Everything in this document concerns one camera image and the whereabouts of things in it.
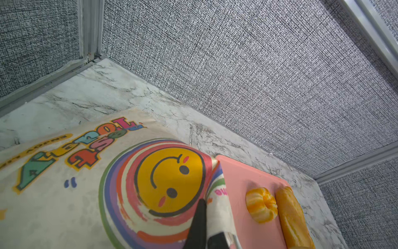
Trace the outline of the white printed paper bag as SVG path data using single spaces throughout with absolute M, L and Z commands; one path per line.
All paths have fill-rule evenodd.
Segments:
M 208 249 L 237 236 L 222 189 L 218 160 L 123 111 L 1 151 L 1 248 L 183 249 L 204 199 Z

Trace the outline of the long golden fake baguette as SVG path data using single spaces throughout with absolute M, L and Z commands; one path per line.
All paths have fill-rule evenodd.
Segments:
M 315 249 L 306 226 L 304 212 L 291 187 L 276 192 L 278 215 L 288 249 Z

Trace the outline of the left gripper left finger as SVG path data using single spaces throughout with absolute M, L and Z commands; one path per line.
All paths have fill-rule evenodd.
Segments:
M 206 248 L 206 201 L 200 199 L 183 249 Z

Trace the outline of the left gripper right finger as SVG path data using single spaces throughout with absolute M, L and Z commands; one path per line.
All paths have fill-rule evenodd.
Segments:
M 208 249 L 231 249 L 236 248 L 237 236 L 230 232 L 220 232 L 207 240 Z

